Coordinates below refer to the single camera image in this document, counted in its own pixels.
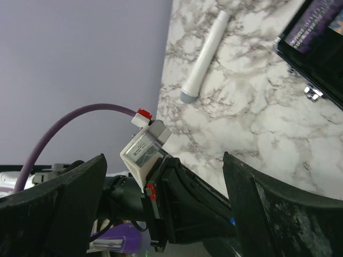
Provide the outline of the white cylindrical tube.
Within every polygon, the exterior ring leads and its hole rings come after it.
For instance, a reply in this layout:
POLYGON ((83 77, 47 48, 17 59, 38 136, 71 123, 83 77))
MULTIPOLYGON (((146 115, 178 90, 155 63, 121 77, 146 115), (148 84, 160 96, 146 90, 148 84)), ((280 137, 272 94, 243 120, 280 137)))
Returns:
POLYGON ((205 74, 225 33, 229 18, 228 12, 220 11, 210 28, 188 80, 181 88, 180 100, 183 103, 190 104, 198 99, 205 74))

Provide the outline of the purple key tag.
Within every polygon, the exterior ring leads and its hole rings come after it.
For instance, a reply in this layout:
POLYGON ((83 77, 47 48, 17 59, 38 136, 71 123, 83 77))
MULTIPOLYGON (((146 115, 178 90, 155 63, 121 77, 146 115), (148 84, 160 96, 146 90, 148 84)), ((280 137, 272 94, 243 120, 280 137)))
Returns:
POLYGON ((90 250, 112 251, 125 254, 137 253, 142 244, 141 232, 131 222, 112 226, 90 243, 90 250))

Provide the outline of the black poker chip case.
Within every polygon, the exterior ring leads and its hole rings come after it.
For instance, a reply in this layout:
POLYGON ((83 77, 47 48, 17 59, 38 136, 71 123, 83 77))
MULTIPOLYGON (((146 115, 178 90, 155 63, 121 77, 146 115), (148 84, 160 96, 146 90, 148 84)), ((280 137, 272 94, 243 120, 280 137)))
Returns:
POLYGON ((342 108, 342 1, 304 1, 274 41, 289 72, 307 81, 308 99, 342 108))

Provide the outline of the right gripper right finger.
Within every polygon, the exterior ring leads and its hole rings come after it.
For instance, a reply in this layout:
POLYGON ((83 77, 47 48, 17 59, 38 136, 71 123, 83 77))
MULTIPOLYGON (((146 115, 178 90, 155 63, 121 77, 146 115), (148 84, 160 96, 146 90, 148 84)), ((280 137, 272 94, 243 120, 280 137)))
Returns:
POLYGON ((223 156, 243 256, 342 256, 342 201, 286 184, 223 156))

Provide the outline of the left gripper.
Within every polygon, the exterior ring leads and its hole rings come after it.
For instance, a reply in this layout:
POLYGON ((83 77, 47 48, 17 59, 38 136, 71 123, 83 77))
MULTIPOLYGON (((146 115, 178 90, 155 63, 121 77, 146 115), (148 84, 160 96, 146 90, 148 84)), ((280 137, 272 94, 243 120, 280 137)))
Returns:
POLYGON ((133 176, 106 177, 103 215, 144 222, 157 252, 167 243, 236 236, 229 200, 171 156, 157 159, 143 187, 133 176))

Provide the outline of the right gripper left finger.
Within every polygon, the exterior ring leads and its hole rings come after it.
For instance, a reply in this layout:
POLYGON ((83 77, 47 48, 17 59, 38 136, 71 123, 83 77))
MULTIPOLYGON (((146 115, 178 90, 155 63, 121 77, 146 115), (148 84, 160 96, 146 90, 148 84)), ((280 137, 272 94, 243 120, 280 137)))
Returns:
POLYGON ((106 171, 98 155, 1 198, 1 256, 86 256, 106 171))

